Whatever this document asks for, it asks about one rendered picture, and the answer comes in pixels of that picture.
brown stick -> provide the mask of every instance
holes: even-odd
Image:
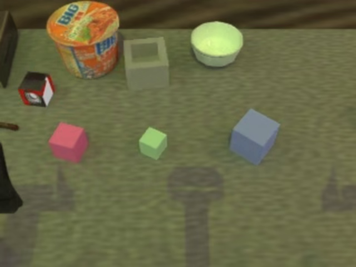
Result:
[[[16,124],[0,122],[0,128],[9,129],[12,131],[18,131],[19,127]]]

small red and black box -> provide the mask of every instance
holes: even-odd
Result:
[[[50,75],[39,72],[27,72],[18,92],[25,105],[47,107],[53,95],[55,86]]]

instant noodle cup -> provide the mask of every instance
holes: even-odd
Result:
[[[117,12],[93,1],[67,4],[47,21],[47,32],[68,71],[84,79],[98,78],[115,67],[118,27]]]

wooden surface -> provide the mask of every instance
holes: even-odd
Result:
[[[193,166],[224,179],[224,197],[209,206],[211,266],[355,267],[356,212],[336,205],[342,198],[333,192],[356,184],[356,31],[244,29],[238,60],[218,70],[195,61],[190,31],[122,33],[165,37],[170,88],[129,91],[122,59],[101,79],[75,78],[45,30],[20,31],[0,90],[1,120],[20,130],[2,129],[0,140],[24,206],[0,215],[0,253],[4,244],[13,250],[0,266],[14,266],[14,254],[19,267],[185,267],[185,220],[196,220],[170,197],[167,179]],[[21,102],[27,71],[52,75],[57,91],[47,108]],[[228,148],[249,108],[281,123],[260,166]],[[51,155],[60,121],[88,134],[80,164]],[[138,150],[149,126],[168,135],[158,161]],[[332,168],[337,188],[322,198]]]
[[[44,28],[69,0],[2,0],[20,28]],[[356,0],[106,0],[122,28],[192,28],[222,20],[241,28],[355,28]]]

green-tinted bowl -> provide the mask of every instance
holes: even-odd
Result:
[[[224,67],[233,63],[243,43],[242,33],[225,22],[203,23],[191,34],[195,57],[210,67]]]

